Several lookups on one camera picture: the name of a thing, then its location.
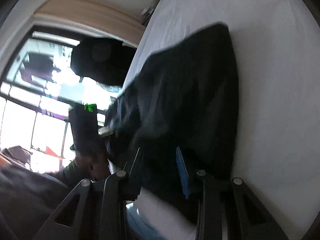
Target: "window pane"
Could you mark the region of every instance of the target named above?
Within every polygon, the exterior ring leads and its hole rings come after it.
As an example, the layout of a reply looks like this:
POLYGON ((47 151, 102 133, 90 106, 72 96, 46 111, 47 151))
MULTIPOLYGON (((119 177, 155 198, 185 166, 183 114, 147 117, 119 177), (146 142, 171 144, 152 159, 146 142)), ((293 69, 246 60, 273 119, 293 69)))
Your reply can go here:
POLYGON ((69 104, 54 100, 52 98, 41 96, 41 109, 53 112, 55 114, 63 115, 67 118, 69 114, 69 107, 69 104))
POLYGON ((14 62, 11 65, 11 68, 8 71, 7 74, 7 80, 13 82, 18 69, 20 68, 23 59, 26 57, 28 52, 28 42, 29 40, 23 45, 22 49, 20 50, 19 54, 16 56, 14 62))
POLYGON ((65 125, 66 122, 62 120, 37 113, 32 146, 41 151, 46 151, 46 147, 49 147, 60 156, 65 125))
POLYGON ((36 91, 40 91, 40 92, 43 92, 43 91, 44 91, 43 88, 38 87, 38 86, 36 86, 36 85, 32 85, 32 84, 24 81, 24 80, 22 79, 22 77, 21 77, 20 70, 18 70, 14 82, 17 83, 17 84, 19 84, 19 85, 22 85, 22 86, 24 86, 24 87, 32 88, 33 90, 36 90, 36 91))
POLYGON ((62 166, 66 167, 69 165, 69 163, 74 160, 76 157, 75 152, 70 150, 70 146, 73 144, 73 136, 71 132, 71 126, 70 123, 68 123, 67 133, 66 133, 66 139, 64 142, 64 148, 63 148, 63 157, 62 160, 62 166))
POLYGON ((2 121, 0 148, 16 145, 29 150, 36 112, 7 101, 2 121))
POLYGON ((82 104, 82 97, 84 94, 84 89, 85 87, 83 86, 82 83, 77 83, 74 85, 68 85, 64 84, 61 86, 60 91, 59 91, 59 96, 70 99, 74 102, 77 102, 79 104, 82 104))
POLYGON ((6 100, 2 97, 0 97, 0 123, 1 123, 1 128, 2 128, 2 117, 3 117, 3 112, 5 108, 6 100))
POLYGON ((31 152, 33 152, 33 155, 31 155, 30 168, 33 172, 45 173, 49 171, 59 171, 59 158, 34 149, 31 149, 31 152))
POLYGON ((97 114, 98 125, 104 126, 104 121, 106 120, 106 116, 104 114, 97 114))
POLYGON ((1 93, 4 93, 5 95, 9 95, 10 91, 10 85, 8 83, 2 82, 1 87, 0 87, 1 93))
POLYGON ((97 104, 97 108, 106 110, 111 105, 111 98, 117 97, 118 92, 110 92, 99 86, 93 79, 84 77, 82 84, 85 91, 82 98, 83 104, 97 104))
POLYGON ((12 86, 9 95, 15 99, 18 99, 22 102, 29 103, 34 106, 39 106, 40 96, 29 91, 23 90, 12 86))

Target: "mattress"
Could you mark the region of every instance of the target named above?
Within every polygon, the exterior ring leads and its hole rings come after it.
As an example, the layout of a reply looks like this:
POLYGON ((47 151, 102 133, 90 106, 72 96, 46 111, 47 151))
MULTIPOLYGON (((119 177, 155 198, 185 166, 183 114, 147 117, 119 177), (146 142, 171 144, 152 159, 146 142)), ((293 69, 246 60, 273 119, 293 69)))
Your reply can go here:
POLYGON ((301 0, 160 0, 124 87, 150 54, 215 22, 239 69, 233 176, 301 239, 320 211, 320 28, 301 0))

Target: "light blue fabric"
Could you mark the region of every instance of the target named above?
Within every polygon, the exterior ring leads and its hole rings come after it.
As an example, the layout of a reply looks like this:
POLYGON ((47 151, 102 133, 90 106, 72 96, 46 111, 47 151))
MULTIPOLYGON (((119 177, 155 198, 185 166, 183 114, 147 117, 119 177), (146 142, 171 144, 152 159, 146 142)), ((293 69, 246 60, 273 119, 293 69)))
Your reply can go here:
POLYGON ((138 208, 132 203, 127 206, 127 220, 129 227, 143 240, 165 240, 158 232, 139 214, 138 208))

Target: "red object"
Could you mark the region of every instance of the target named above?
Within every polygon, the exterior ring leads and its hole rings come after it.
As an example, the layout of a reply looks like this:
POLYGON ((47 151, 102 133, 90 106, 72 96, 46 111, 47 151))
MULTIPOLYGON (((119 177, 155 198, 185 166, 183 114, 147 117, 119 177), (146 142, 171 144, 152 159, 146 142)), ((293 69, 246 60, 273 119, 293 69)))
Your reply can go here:
POLYGON ((60 156, 58 156, 56 153, 54 153, 53 150, 51 150, 48 146, 47 146, 47 148, 46 148, 44 153, 47 154, 47 155, 51 155, 53 157, 57 157, 60 160, 62 160, 62 158, 60 156))

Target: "metal rivet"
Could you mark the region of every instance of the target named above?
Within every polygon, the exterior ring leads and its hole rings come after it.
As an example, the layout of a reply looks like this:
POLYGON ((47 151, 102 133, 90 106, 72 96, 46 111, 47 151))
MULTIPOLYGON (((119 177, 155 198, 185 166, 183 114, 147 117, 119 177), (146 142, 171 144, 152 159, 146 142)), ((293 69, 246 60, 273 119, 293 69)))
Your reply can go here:
POLYGON ((234 178, 233 179, 233 183, 236 184, 236 185, 241 185, 242 182, 243 182, 242 179, 239 179, 239 178, 234 178))
POLYGON ((118 171, 117 176, 118 177, 124 177, 127 173, 125 171, 118 171))
POLYGON ((197 174, 199 175, 199 176, 205 176, 205 170, 199 170, 199 171, 197 171, 197 174))
POLYGON ((89 179, 84 179, 82 182, 81 182, 81 185, 83 187, 87 187, 91 184, 91 181, 89 179))

